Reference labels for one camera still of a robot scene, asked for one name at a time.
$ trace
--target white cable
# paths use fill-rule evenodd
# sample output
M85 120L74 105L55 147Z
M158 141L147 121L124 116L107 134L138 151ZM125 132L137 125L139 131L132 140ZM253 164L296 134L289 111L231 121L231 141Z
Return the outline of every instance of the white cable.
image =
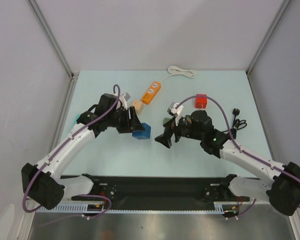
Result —
M168 68L168 72L170 73L170 75L166 76L165 78L163 78L160 83L162 83L165 79L171 77L171 76L174 76L174 75L183 75L183 76L186 76L186 77L190 77L190 78L194 78L195 77L195 74L196 74L196 71L194 70L184 70L184 69L181 69L177 66L170 66Z

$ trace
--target white wall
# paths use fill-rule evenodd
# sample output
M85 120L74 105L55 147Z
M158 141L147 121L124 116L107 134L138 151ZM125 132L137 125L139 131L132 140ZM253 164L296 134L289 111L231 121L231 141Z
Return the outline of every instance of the white wall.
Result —
M246 70L283 0L37 0L73 71Z
M69 79L25 0L0 0L0 214L23 215L21 168L45 154Z
M292 1L251 82L275 159L300 166L300 0Z

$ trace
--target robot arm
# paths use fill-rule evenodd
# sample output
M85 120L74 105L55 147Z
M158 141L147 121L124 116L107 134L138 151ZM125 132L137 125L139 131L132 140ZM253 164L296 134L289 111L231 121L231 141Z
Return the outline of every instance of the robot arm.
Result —
M194 111L190 116L181 117L183 106L176 108L178 104L172 103L168 113L173 118L163 125L164 133L155 138L155 141L171 148L171 137L175 136L177 143L181 137L199 140L201 148L210 155L230 161L246 169L259 179L249 179L233 174L228 175L220 184L220 187L230 191L235 196L247 196L269 201L279 212L285 215L293 215L300 205L300 184L285 176L280 171L284 170L300 179L300 167L294 163L284 165L261 156L257 156L249 150L244 150L270 166L264 165L254 158L243 153L225 134L214 128L211 118L204 110Z
M134 107L127 107L126 101L129 95L126 93L119 97L117 107L114 107L109 114L98 122L89 125L80 133L74 134L104 114L115 103L116 98L116 95L103 94L99 104L93 105L88 111L80 115L77 124L74 125L67 138L52 152L38 161L36 165L33 166L27 163L22 168L23 192L25 192L34 174L44 164L47 164L47 166L39 173L28 196L48 210L56 207L62 199L88 194L95 185L98 185L98 179L88 174L70 179L60 179L60 177L75 156L108 127L116 128L119 134L145 130L136 115ZM55 155L53 161L49 162L48 159L52 155Z

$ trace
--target white tabletop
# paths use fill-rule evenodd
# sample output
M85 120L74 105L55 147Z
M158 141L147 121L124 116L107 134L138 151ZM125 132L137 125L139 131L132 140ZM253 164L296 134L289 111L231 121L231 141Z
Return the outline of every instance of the white tabletop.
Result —
M128 92L132 103L141 99L152 82L160 81L167 71L81 71L62 133L62 139L70 132L76 116L93 104L98 104L104 93L112 93L114 84L121 92ZM261 121L244 71L197 71L196 77L172 76L162 87L150 105L144 105L139 119L151 126L151 138L137 140L131 134L118 134L108 128L92 143L86 146L66 168L64 175L88 173L95 176L154 176L154 177L225 177L237 174L243 177L253 175L241 167L208 155L199 141L181 138L172 141L167 149L154 138L163 133L163 119L169 118L167 108L171 102L180 102L195 94L207 94L224 108L230 124L232 110L239 108L240 119L246 119L248 126L238 131L237 141L260 155L271 157ZM195 110L194 101L184 104L183 115ZM208 102L206 111L218 130L226 129L218 107Z

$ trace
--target red block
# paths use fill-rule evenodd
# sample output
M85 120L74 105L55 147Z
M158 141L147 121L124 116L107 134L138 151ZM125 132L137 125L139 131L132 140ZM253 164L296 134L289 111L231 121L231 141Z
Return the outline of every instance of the red block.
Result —
M198 98L195 98L195 108L197 109L204 109L206 108L206 105L208 104L208 99L205 98L205 97L198 97Z

